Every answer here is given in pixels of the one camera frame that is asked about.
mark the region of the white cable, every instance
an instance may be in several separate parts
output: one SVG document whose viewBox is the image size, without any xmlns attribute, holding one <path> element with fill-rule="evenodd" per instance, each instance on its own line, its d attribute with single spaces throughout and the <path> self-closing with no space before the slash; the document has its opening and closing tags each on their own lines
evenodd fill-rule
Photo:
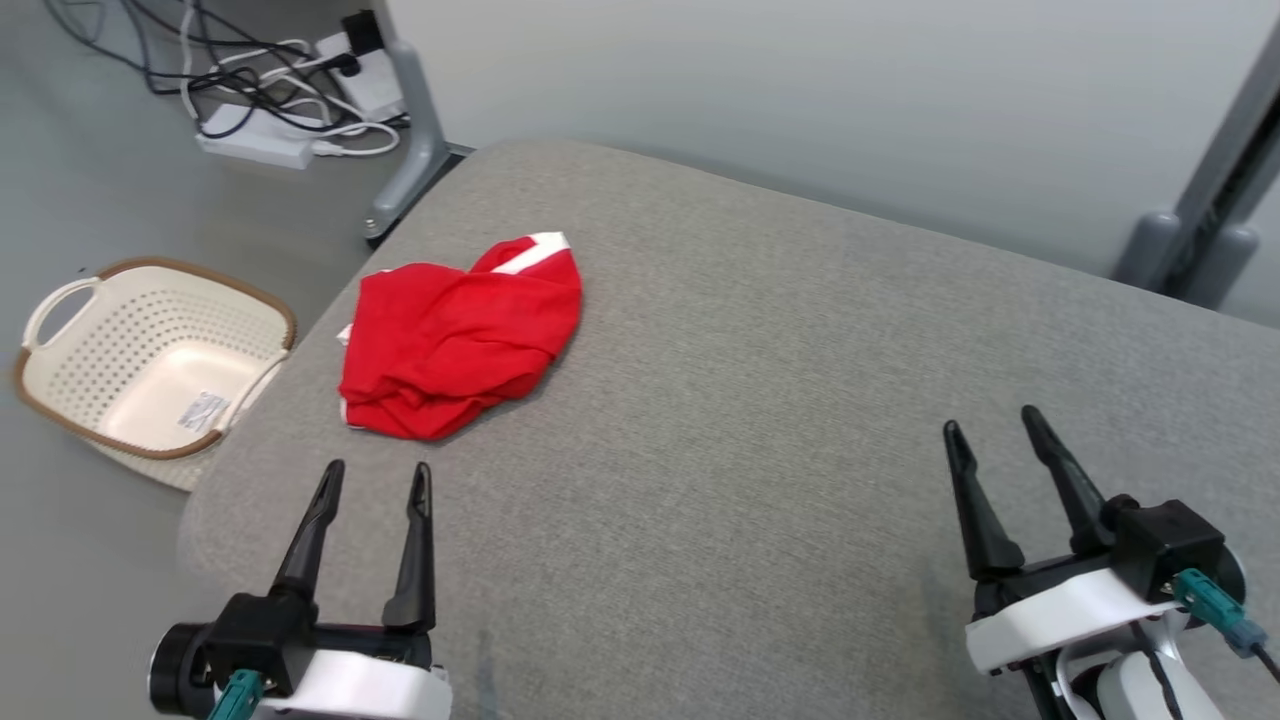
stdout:
<svg viewBox="0 0 1280 720">
<path fill-rule="evenodd" d="M 349 126 L 344 126 L 340 128 L 334 128 L 326 132 L 315 133 L 315 136 L 333 137 L 338 135 L 347 135 L 346 131 L 355 129 L 356 127 L 360 127 L 360 129 L 362 131 L 376 129 L 385 132 L 387 135 L 390 136 L 392 141 L 381 147 L 372 147 L 369 150 L 355 150 L 351 147 L 343 147 L 334 142 L 316 140 L 315 142 L 311 143 L 311 150 L 315 151 L 316 155 L 337 155 L 342 158 L 367 158 L 370 155 L 381 155 L 383 152 L 390 152 L 392 150 L 396 150 L 396 146 L 399 145 L 399 133 L 396 132 L 396 128 L 390 126 L 384 126 L 383 123 L 352 123 Z"/>
<path fill-rule="evenodd" d="M 280 105 L 280 109 L 282 110 L 287 110 L 289 108 L 297 108 L 298 105 L 316 105 L 316 106 L 319 106 L 320 108 L 320 122 L 323 124 L 326 124 L 326 126 L 333 123 L 333 119 L 330 119 L 330 115 L 329 115 L 329 106 L 325 105 L 324 101 L 320 100 L 320 99 L 317 99 L 317 97 L 298 97 L 297 100 L 291 100 L 289 102 L 285 102 L 284 105 Z M 358 132 L 365 132 L 365 128 L 361 128 Z"/>
<path fill-rule="evenodd" d="M 182 82 L 179 83 L 179 87 L 180 87 L 180 95 L 182 95 L 182 104 L 187 108 L 187 114 L 189 114 L 192 117 L 192 119 L 198 120 L 200 115 L 196 111 L 196 105 L 191 100 L 191 87 L 189 87 L 189 85 L 191 85 L 191 78 L 189 78 L 189 76 L 191 76 L 191 67 L 192 67 L 192 63 L 193 63 L 193 60 L 192 60 L 192 53 L 191 53 L 191 23 L 192 23 L 192 20 L 196 17 L 196 4 L 195 4 L 195 0 L 183 0 L 183 6 L 184 6 L 184 10 L 183 10 L 183 14 L 182 14 L 182 26 L 179 27 L 179 32 L 178 32 L 178 41 L 182 45 L 182 74 L 187 76 L 187 77 L 183 77 Z M 297 46 L 300 46 L 302 49 L 303 53 L 307 53 L 307 54 L 311 53 L 311 45 L 307 41 L 301 40 L 301 38 L 282 40 L 280 42 L 276 42 L 276 45 L 297 45 Z M 237 54 L 237 55 L 230 55 L 228 58 L 219 58 L 216 60 L 216 63 L 209 68 L 209 74 L 219 72 L 221 69 L 221 65 L 225 65 L 228 63 L 238 63 L 238 61 L 242 61 L 242 60 L 250 60 L 250 59 L 253 59 L 253 58 L 259 58 L 259 56 L 266 55 L 268 53 L 270 53 L 270 50 L 259 49 L 259 50 L 251 50 L 248 53 L 241 53 L 241 54 Z M 310 137 L 316 137 L 316 138 L 338 137 L 338 136 L 340 136 L 340 137 L 353 137 L 353 136 L 357 136 L 357 135 L 362 135 L 365 131 L 369 131 L 369 129 L 375 129 L 375 131 L 385 132 L 390 137 L 390 142 L 388 142 L 387 145 L 384 145 L 381 147 L 371 147 L 371 149 L 367 149 L 367 150 L 364 150 L 364 149 L 360 149 L 360 150 L 357 150 L 357 149 L 348 149 L 348 147 L 343 147 L 340 145 L 337 145 L 334 142 L 328 142 L 325 140 L 316 140 L 311 145 L 311 147 L 312 147 L 312 150 L 315 151 L 316 155 L 332 155 L 332 156 L 344 156 L 344 158 L 366 158 L 366 156 L 371 156 L 371 155 L 381 155 L 384 152 L 390 152 L 397 146 L 399 146 L 401 136 L 399 136 L 398 132 L 396 132 L 396 128 L 393 128 L 390 126 L 385 126 L 383 123 L 371 123 L 371 122 L 367 122 L 367 117 L 364 113 L 361 113 L 360 109 L 356 108 L 355 105 L 344 102 L 343 100 L 339 100 L 338 97 L 334 97 L 332 95 L 325 95 L 324 92 L 320 92 L 319 90 L 316 90 L 310 83 L 303 82 L 302 79 L 298 79 L 298 78 L 296 78 L 296 77 L 292 76 L 292 73 L 296 73 L 300 69 L 312 68 L 312 67 L 324 64 L 326 61 L 328 61 L 328 59 L 324 59 L 324 58 L 316 59 L 316 60 L 303 60 L 303 61 L 300 61 L 300 63 L 288 63 L 288 64 L 285 64 L 282 68 L 275 68 L 275 69 L 268 70 L 268 72 L 262 73 L 261 76 L 259 76 L 259 83 L 257 83 L 256 90 L 259 92 L 262 92 L 268 86 L 274 85 L 274 83 L 280 82 L 280 81 L 284 81 L 284 82 L 288 82 L 288 83 L 291 83 L 291 85 L 293 85 L 293 86 L 296 86 L 298 88 L 302 88 L 302 90 L 310 92 L 311 95 L 315 95 L 315 97 L 301 97 L 301 99 L 297 99 L 297 100 L 292 100 L 289 102 L 285 102 L 280 108 L 282 109 L 287 109 L 287 108 L 296 108 L 298 105 L 311 105 L 311 104 L 319 105 L 320 106 L 320 119 L 321 119 L 321 123 L 325 124 L 325 126 L 330 124 L 329 106 L 325 104 L 325 101 L 328 101 L 329 104 L 332 104 L 335 108 L 342 108 L 343 110 L 347 110 L 348 113 L 351 113 L 356 118 L 360 118 L 360 122 L 351 123 L 351 124 L 347 124 L 347 126 L 342 126 L 342 127 L 338 127 L 338 128 L 333 128 L 333 129 L 329 129 L 329 131 L 324 131 L 324 132 L 305 133 L 305 131 L 302 131 L 305 135 L 307 135 Z M 216 85 L 214 87 L 216 87 L 216 88 L 219 88 L 219 90 L 221 90 L 224 92 L 236 92 L 236 94 L 243 95 L 243 91 L 237 91 L 237 90 L 233 90 L 233 88 L 227 87 L 224 85 Z"/>
<path fill-rule="evenodd" d="M 191 101 L 191 20 L 196 17 L 196 1 L 183 0 L 186 9 L 182 13 L 182 26 L 178 28 L 178 44 L 182 45 L 182 82 L 178 85 L 182 104 L 187 108 L 187 114 L 191 119 L 200 120 L 200 113 L 196 111 L 196 104 Z"/>
</svg>

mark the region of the sticker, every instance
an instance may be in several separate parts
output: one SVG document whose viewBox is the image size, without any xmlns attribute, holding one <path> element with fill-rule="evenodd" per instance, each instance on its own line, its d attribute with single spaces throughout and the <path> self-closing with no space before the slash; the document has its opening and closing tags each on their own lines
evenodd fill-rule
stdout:
<svg viewBox="0 0 1280 720">
<path fill-rule="evenodd" d="M 223 410 L 227 410 L 229 404 L 225 397 L 202 392 L 195 402 L 187 406 L 187 411 L 178 419 L 178 424 L 193 433 L 204 433 L 218 421 L 218 416 L 223 414 Z"/>
</svg>

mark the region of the red cloth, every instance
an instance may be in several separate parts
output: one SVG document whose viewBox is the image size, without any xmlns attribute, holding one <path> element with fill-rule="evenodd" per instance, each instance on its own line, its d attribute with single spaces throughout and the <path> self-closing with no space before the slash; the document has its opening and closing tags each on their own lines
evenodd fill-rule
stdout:
<svg viewBox="0 0 1280 720">
<path fill-rule="evenodd" d="M 448 437 L 532 392 L 581 306 L 561 233 L 499 242 L 470 272 L 417 263 L 369 275 L 338 386 L 346 420 L 399 438 Z"/>
</svg>

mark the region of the teal connector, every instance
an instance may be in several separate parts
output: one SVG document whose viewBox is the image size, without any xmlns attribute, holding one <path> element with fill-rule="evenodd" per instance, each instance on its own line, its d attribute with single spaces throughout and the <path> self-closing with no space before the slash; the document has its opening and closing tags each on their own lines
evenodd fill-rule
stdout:
<svg viewBox="0 0 1280 720">
<path fill-rule="evenodd" d="M 248 720 L 262 700 L 262 675 L 253 670 L 237 670 L 227 683 L 227 691 L 209 714 L 209 720 Z"/>
<path fill-rule="evenodd" d="M 1192 616 L 1222 633 L 1226 644 L 1240 657 L 1253 657 L 1267 642 L 1267 633 L 1244 615 L 1244 607 L 1199 570 L 1183 570 L 1174 580 L 1174 598 Z"/>
</svg>

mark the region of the laundry basket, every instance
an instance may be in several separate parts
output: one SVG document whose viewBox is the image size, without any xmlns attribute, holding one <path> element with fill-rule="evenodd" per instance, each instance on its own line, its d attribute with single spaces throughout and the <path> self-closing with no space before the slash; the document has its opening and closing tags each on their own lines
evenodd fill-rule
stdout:
<svg viewBox="0 0 1280 720">
<path fill-rule="evenodd" d="M 88 301 L 41 342 L 54 309 L 84 292 Z M 46 297 L 27 322 L 14 382 L 40 414 L 189 492 L 296 336 L 280 300 L 196 265 L 141 258 Z"/>
</svg>

